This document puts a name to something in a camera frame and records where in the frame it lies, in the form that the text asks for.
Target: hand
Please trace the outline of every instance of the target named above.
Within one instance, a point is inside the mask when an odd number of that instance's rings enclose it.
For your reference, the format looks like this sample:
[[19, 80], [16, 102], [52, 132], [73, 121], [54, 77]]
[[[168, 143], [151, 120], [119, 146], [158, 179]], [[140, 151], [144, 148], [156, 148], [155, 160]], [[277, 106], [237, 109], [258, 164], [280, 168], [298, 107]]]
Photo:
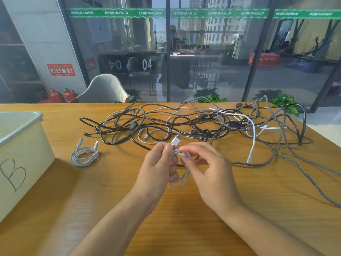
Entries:
[[[213, 146], [205, 142], [193, 142], [179, 148], [190, 156], [199, 155], [200, 159], [182, 157], [181, 161], [192, 174], [202, 200], [220, 217], [231, 213], [236, 207], [244, 205], [233, 178], [231, 163]], [[202, 173], [198, 165], [208, 164]]]
[[132, 192], [146, 200], [148, 204], [148, 213], [154, 211], [166, 190], [167, 183], [173, 182], [179, 178], [176, 172], [178, 158], [172, 156], [173, 149], [171, 143], [159, 142], [152, 150], [147, 153], [141, 166], [136, 183]]

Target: person's left hand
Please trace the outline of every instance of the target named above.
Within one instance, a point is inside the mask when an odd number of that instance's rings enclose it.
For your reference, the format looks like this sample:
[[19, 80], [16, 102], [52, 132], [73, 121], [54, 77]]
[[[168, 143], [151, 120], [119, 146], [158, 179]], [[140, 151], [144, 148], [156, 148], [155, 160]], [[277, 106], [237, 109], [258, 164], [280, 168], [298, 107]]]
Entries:
[[141, 166], [139, 175], [132, 189], [137, 196], [143, 196], [148, 203], [149, 213], [153, 212], [166, 190], [167, 183], [179, 178], [176, 172], [178, 158], [172, 156], [173, 149], [171, 143], [159, 142], [149, 153]]

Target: tangled cables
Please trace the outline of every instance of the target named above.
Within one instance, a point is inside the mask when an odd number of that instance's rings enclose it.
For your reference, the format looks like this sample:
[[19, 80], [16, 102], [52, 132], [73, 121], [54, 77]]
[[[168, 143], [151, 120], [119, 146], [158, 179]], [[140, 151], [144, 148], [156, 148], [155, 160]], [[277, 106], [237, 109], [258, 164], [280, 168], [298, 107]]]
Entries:
[[[310, 164], [313, 164], [315, 166], [321, 167], [327, 171], [330, 171], [337, 176], [341, 176], [341, 173], [334, 171], [333, 169], [330, 169], [328, 167], [322, 166], [320, 164], [317, 164], [313, 161], [304, 159], [297, 155], [293, 150], [291, 149], [290, 145], [304, 145], [304, 144], [311, 144], [313, 141], [309, 139], [308, 137], [304, 136], [305, 128], [306, 128], [306, 112], [304, 107], [301, 106], [304, 118], [303, 118], [303, 128], [302, 131], [298, 129], [298, 126], [295, 124], [295, 122], [292, 120], [292, 118], [286, 114], [286, 110], [283, 107], [279, 106], [273, 106], [271, 107], [268, 103], [268, 98], [264, 96], [266, 101], [266, 107], [260, 107], [259, 101], [257, 100], [254, 103], [244, 105], [242, 107], [253, 107], [251, 108], [251, 111], [248, 115], [245, 115], [240, 111], [240, 108], [237, 109], [221, 109], [218, 107], [215, 103], [213, 106], [215, 108], [210, 107], [194, 107], [191, 102], [193, 101], [184, 101], [179, 106], [170, 107], [163, 104], [154, 104], [154, 103], [148, 103], [144, 104], [139, 108], [135, 108], [138, 104], [138, 102], [133, 103], [129, 105], [125, 110], [122, 111], [116, 111], [112, 114], [110, 114], [105, 121], [102, 123], [98, 123], [92, 119], [81, 117], [80, 121], [82, 121], [84, 124], [87, 124], [88, 126], [91, 126], [95, 129], [95, 132], [93, 133], [86, 133], [84, 132], [83, 135], [85, 136], [91, 136], [91, 135], [100, 135], [100, 138], [102, 142], [108, 145], [116, 145], [120, 144], [122, 142], [125, 142], [128, 139], [131, 139], [135, 144], [138, 146], [150, 150], [149, 147], [145, 146], [145, 144], [156, 144], [160, 141], [167, 141], [171, 136], [178, 135], [179, 133], [183, 136], [194, 138], [199, 141], [203, 142], [210, 142], [211, 145], [214, 140], [223, 138], [230, 131], [238, 131], [241, 134], [243, 134], [247, 138], [251, 138], [253, 140], [250, 153], [246, 159], [246, 162], [234, 162], [232, 161], [232, 164], [235, 165], [244, 165], [244, 166], [251, 166], [251, 167], [261, 167], [264, 165], [269, 164], [276, 156], [280, 159], [286, 159], [292, 162], [298, 169], [301, 171], [304, 176], [313, 184], [313, 186], [316, 188], [316, 190], [330, 203], [337, 207], [341, 207], [341, 204], [333, 201], [330, 199], [314, 182], [314, 180], [306, 173], [303, 168], [300, 167], [298, 163], [296, 163], [293, 159], [284, 157], [279, 155], [279, 150], [281, 148], [281, 145], [285, 145], [288, 150], [297, 158], [300, 160], [303, 160], [305, 162], [308, 162]], [[151, 111], [147, 111], [145, 108], [147, 106], [154, 105], [159, 106], [160, 108], [154, 109]], [[270, 117], [263, 117], [260, 115], [260, 109], [267, 109], [271, 116]], [[162, 120], [157, 117], [153, 117], [154, 113], [165, 113], [168, 114], [169, 117], [167, 120]], [[128, 119], [123, 121], [121, 118], [123, 116], [128, 116]], [[255, 123], [256, 119], [263, 119], [263, 122]], [[289, 126], [286, 125], [286, 120], [289, 119], [289, 121], [292, 123], [295, 129], [291, 129]], [[110, 127], [108, 124], [112, 121], [115, 121], [113, 126]], [[278, 124], [278, 127], [269, 127], [268, 123], [270, 121], [275, 121]], [[201, 125], [207, 122], [214, 123], [217, 127], [214, 129], [205, 129], [201, 128]], [[181, 126], [190, 126], [192, 128], [189, 132], [184, 132], [181, 130]], [[269, 131], [271, 129], [279, 129], [279, 139], [277, 143], [271, 143], [271, 142], [265, 142], [259, 138], [259, 135], [263, 131]], [[296, 143], [289, 143], [286, 137], [286, 130], [291, 131], [297, 135], [298, 141]], [[143, 131], [146, 131], [146, 134], [144, 137], [141, 137]], [[164, 138], [156, 138], [155, 132], [162, 131], [165, 133]], [[123, 137], [118, 138], [118, 133], [124, 134]], [[108, 140], [107, 136], [112, 134], [111, 139]], [[252, 152], [255, 147], [256, 142], [261, 142], [272, 151], [271, 157], [264, 163], [252, 163]], [[186, 172], [183, 179], [185, 184], [186, 178], [188, 176], [189, 172]]]

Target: forearm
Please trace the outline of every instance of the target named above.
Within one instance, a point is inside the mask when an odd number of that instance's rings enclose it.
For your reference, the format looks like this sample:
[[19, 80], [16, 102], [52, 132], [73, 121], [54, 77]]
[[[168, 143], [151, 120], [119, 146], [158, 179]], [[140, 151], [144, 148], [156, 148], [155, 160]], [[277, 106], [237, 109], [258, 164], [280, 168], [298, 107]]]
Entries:
[[247, 206], [221, 218], [258, 256], [322, 255]]
[[147, 203], [131, 192], [110, 210], [69, 256], [123, 255], [147, 217]]

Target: person's right hand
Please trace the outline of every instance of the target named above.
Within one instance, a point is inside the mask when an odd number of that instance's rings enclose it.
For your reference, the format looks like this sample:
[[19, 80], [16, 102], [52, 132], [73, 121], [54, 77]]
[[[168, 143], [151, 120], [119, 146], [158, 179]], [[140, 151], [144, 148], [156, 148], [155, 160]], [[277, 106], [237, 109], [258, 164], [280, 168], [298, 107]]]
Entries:
[[[220, 217], [244, 205], [233, 178], [229, 159], [224, 158], [213, 146], [205, 142], [181, 146], [179, 151], [190, 156], [200, 156], [195, 161], [182, 157], [181, 161], [192, 174], [202, 200]], [[202, 164], [209, 165], [204, 173], [198, 168], [198, 165]]]

